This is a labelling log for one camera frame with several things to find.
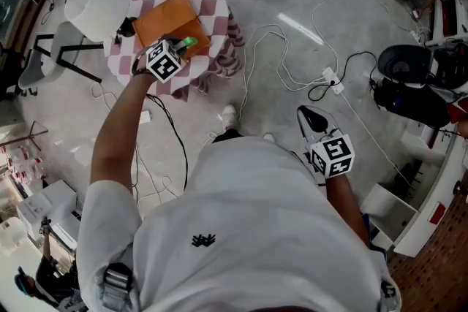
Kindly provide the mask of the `person's left forearm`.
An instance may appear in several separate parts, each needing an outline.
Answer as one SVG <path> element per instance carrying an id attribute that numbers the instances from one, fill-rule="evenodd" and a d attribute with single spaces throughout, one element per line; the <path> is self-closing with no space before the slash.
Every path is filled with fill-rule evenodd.
<path id="1" fill-rule="evenodd" d="M 131 78 L 99 131 L 91 160 L 90 183 L 110 180 L 132 192 L 132 160 L 140 114 L 149 88 L 156 82 L 151 73 Z"/>

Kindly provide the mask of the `white cardboard box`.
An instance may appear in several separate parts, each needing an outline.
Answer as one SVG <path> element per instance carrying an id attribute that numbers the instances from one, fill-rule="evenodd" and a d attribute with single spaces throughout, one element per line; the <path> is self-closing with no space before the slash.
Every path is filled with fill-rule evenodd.
<path id="1" fill-rule="evenodd" d="M 39 229 L 44 217 L 50 220 L 52 233 L 70 248 L 78 241 L 80 214 L 77 212 L 77 193 L 63 180 L 33 193 L 17 205 L 20 220 L 28 234 L 39 239 Z"/>

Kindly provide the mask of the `group of red white packets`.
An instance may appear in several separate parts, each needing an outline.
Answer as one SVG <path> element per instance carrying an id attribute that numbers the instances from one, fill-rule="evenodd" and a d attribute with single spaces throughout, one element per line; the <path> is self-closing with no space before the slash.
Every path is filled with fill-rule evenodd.
<path id="1" fill-rule="evenodd" d="M 0 153 L 6 158 L 7 169 L 17 183 L 29 184 L 47 177 L 44 159 L 33 156 L 23 146 L 0 146 Z"/>

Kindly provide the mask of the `person's white shirt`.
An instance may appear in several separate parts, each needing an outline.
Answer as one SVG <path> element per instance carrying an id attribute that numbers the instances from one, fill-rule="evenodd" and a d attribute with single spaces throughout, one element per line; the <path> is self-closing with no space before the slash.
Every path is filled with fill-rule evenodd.
<path id="1" fill-rule="evenodd" d="M 141 217 L 121 184 L 86 193 L 81 294 L 105 312 L 104 274 L 131 268 L 141 312 L 399 312 L 384 256 L 368 249 L 291 152 L 259 137 L 206 146 L 178 198 Z"/>

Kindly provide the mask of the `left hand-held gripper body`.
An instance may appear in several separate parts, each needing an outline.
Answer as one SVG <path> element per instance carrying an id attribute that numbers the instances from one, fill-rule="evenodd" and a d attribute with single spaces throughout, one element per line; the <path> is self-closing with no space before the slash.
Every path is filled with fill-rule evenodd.
<path id="1" fill-rule="evenodd" d="M 172 43 L 171 39 L 159 38 L 146 51 L 146 66 L 161 83 L 166 83 L 179 73 L 186 65 L 178 49 L 185 46 L 183 42 Z"/>

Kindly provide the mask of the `white open box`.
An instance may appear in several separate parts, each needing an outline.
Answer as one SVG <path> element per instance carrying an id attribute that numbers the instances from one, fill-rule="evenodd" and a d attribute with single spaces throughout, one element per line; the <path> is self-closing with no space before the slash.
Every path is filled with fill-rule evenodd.
<path id="1" fill-rule="evenodd" d="M 360 209 L 369 216 L 371 229 L 379 230 L 376 235 L 371 235 L 371 242 L 385 250 L 396 246 L 419 216 L 414 207 L 380 184 L 373 186 Z"/>

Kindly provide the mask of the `white shade table lamp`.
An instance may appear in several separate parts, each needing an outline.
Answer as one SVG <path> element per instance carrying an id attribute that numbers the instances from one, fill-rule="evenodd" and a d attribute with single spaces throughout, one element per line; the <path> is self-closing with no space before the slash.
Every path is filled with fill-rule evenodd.
<path id="1" fill-rule="evenodd" d="M 85 37 L 103 42 L 118 35 L 135 35 L 135 19 L 127 16 L 129 5 L 130 0 L 66 0 L 64 14 Z"/>

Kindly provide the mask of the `person's black trousers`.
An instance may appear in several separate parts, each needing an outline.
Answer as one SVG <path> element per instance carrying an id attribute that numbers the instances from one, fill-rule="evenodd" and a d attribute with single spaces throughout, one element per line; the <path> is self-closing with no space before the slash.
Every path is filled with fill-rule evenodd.
<path id="1" fill-rule="evenodd" d="M 216 136 L 214 140 L 212 141 L 212 143 L 235 139 L 239 137 L 243 137 L 243 135 L 240 134 L 237 129 L 229 128 L 225 130 L 223 134 Z"/>

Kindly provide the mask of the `gray shell chair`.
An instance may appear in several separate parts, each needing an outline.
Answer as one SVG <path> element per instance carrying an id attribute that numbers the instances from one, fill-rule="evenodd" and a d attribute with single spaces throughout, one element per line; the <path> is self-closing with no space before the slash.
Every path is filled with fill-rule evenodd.
<path id="1" fill-rule="evenodd" d="M 393 45 L 377 59 L 378 71 L 392 81 L 424 84 L 431 71 L 432 52 L 420 45 Z"/>

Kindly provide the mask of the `black backpack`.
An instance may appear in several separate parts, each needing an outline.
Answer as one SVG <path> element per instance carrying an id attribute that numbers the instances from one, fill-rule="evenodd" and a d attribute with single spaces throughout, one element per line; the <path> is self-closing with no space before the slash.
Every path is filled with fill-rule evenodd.
<path id="1" fill-rule="evenodd" d="M 374 87 L 373 96 L 376 104 L 387 111 L 432 128 L 450 123 L 447 102 L 427 85 L 413 88 L 385 78 Z"/>

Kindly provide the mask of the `brown wooden coat rack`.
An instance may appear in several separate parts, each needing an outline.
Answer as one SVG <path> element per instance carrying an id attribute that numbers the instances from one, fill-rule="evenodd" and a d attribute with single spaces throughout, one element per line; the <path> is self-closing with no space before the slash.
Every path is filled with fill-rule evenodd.
<path id="1" fill-rule="evenodd" d="M 38 125 L 41 130 L 40 131 L 35 131 L 34 128 L 35 126 Z M 48 133 L 48 129 L 45 128 L 43 125 L 39 124 L 37 121 L 33 121 L 30 129 L 29 129 L 29 133 L 27 135 L 24 135 L 22 137 L 16 137 L 16 138 L 12 138 L 11 140 L 6 140 L 6 141 L 2 141 L 0 142 L 0 148 L 6 148 L 7 146 L 10 146 L 10 145 L 16 145 L 16 144 L 19 144 L 19 143 L 25 143 L 25 142 L 29 142 L 31 143 L 39 152 L 42 151 L 41 147 L 37 144 L 37 142 L 35 141 L 35 138 L 36 137 L 39 137 L 41 135 L 44 135 L 44 134 L 47 134 Z"/>

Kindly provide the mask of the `person's left white shoe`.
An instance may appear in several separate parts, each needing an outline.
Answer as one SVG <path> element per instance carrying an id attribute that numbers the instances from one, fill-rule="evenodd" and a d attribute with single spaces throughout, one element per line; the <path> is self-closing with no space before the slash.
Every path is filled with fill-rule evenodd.
<path id="1" fill-rule="evenodd" d="M 222 125 L 227 131 L 238 128 L 238 112 L 233 104 L 228 104 L 222 110 Z"/>

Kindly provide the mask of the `orange wooden box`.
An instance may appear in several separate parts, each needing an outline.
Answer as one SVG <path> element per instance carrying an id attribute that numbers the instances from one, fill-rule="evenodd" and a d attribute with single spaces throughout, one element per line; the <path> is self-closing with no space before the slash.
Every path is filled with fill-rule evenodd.
<path id="1" fill-rule="evenodd" d="M 211 46 L 189 0 L 166 0 L 132 24 L 139 47 L 148 47 L 166 34 L 179 39 L 193 37 L 197 43 L 188 47 L 185 57 L 190 59 L 207 52 Z"/>

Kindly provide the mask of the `white low cabinet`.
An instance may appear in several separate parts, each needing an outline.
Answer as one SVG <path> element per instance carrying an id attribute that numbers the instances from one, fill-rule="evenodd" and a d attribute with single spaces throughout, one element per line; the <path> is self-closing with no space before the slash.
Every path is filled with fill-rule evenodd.
<path id="1" fill-rule="evenodd" d="M 465 173 L 463 160 L 466 149 L 463 137 L 455 136 L 450 143 L 442 167 L 423 200 L 418 214 L 412 218 L 395 242 L 394 251 L 416 256 L 434 234 L 454 198 L 453 190 Z"/>

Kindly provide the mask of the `person's right forearm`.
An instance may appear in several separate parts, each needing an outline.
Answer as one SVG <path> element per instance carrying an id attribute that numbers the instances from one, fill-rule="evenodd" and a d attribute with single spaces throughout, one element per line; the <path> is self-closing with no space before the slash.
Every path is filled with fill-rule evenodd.
<path id="1" fill-rule="evenodd" d="M 353 232 L 369 247 L 369 234 L 345 174 L 325 180 L 327 200 L 344 219 Z"/>

